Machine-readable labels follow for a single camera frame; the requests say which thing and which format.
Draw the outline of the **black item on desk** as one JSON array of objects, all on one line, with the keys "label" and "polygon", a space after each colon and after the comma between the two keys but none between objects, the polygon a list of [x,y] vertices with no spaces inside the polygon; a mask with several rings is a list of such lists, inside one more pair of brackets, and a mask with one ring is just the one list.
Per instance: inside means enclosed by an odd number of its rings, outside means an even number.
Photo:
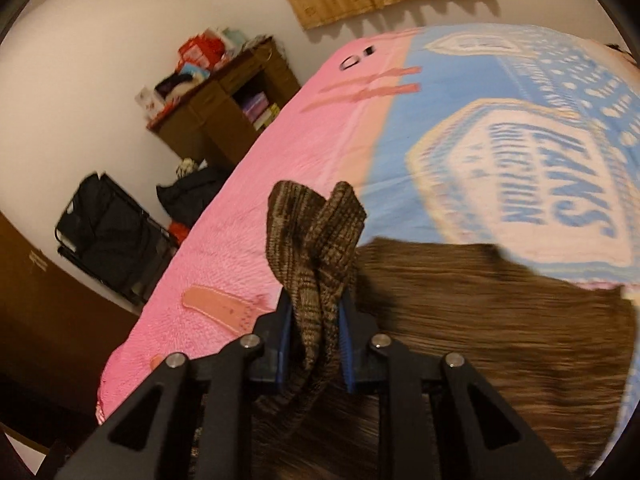
[{"label": "black item on desk", "polygon": [[160,81],[155,87],[154,91],[164,100],[169,96],[169,93],[178,87],[179,84],[187,84],[194,81],[191,74],[179,74],[173,73]]}]

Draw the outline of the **red box on desk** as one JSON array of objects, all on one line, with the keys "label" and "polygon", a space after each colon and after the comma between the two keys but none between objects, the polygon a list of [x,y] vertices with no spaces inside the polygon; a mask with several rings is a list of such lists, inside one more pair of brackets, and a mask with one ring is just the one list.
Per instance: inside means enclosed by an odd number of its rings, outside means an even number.
[{"label": "red box on desk", "polygon": [[226,46],[216,36],[198,35],[186,40],[178,49],[180,60],[203,70],[211,70],[226,53]]}]

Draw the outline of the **black folding chair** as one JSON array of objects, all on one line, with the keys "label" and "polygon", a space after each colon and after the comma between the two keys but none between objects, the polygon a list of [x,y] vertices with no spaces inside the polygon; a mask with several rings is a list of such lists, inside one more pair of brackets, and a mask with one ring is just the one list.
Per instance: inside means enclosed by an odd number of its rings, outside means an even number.
[{"label": "black folding chair", "polygon": [[54,229],[58,254],[137,308],[152,296],[178,243],[108,174],[81,181]]}]

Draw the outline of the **pink and blue blanket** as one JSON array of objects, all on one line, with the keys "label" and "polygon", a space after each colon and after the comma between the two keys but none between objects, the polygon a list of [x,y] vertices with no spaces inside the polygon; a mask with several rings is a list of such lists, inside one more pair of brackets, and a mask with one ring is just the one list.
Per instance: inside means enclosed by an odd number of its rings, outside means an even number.
[{"label": "pink and blue blanket", "polygon": [[537,26],[413,29],[338,51],[198,219],[99,388],[102,424],[171,353],[205,358],[276,310],[269,195],[345,182],[360,243],[496,246],[537,274],[619,288],[637,335],[614,436],[639,423],[639,71]]}]

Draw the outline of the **books in desk shelf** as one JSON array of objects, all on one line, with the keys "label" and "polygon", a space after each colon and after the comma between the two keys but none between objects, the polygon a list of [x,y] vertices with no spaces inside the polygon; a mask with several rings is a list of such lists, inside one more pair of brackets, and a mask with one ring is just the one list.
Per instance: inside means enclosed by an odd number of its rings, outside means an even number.
[{"label": "books in desk shelf", "polygon": [[280,114],[277,103],[271,102],[265,92],[259,92],[241,105],[242,112],[256,131],[264,131]]}]

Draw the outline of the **black bag on floor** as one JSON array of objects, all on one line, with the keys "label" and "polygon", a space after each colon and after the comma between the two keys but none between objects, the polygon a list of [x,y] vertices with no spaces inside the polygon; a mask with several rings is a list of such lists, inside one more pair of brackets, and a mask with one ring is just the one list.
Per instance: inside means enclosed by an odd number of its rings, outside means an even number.
[{"label": "black bag on floor", "polygon": [[205,167],[172,185],[157,185],[156,196],[171,220],[192,228],[230,176],[228,170]]}]

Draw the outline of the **brown knitted sweater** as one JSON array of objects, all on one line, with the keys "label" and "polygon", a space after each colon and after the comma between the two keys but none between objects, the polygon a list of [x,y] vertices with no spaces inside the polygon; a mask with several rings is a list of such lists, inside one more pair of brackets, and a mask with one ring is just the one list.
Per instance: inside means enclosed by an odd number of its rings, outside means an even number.
[{"label": "brown knitted sweater", "polygon": [[639,424],[614,436],[634,354],[636,311],[619,288],[548,278],[487,244],[377,238],[352,187],[329,196],[280,181],[266,257],[291,299],[295,359],[252,411],[249,479],[378,478],[378,400],[346,389],[338,304],[352,298],[416,353],[462,354],[570,472],[638,477]]}]

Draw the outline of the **white card on desk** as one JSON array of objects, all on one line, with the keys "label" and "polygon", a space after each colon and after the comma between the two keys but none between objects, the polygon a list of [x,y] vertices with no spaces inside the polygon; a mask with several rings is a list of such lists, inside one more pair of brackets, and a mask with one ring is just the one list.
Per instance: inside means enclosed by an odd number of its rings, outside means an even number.
[{"label": "white card on desk", "polygon": [[155,90],[143,87],[134,97],[136,103],[144,111],[145,117],[154,120],[165,108],[165,102]]}]

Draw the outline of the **brown wooden desk shelf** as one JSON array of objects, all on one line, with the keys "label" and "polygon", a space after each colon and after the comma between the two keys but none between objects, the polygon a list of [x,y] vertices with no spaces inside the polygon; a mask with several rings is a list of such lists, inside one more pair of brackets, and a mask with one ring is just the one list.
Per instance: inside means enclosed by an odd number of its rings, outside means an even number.
[{"label": "brown wooden desk shelf", "polygon": [[277,40],[258,37],[146,128],[181,158],[231,169],[259,138],[242,105],[262,93],[285,107],[299,90]]}]

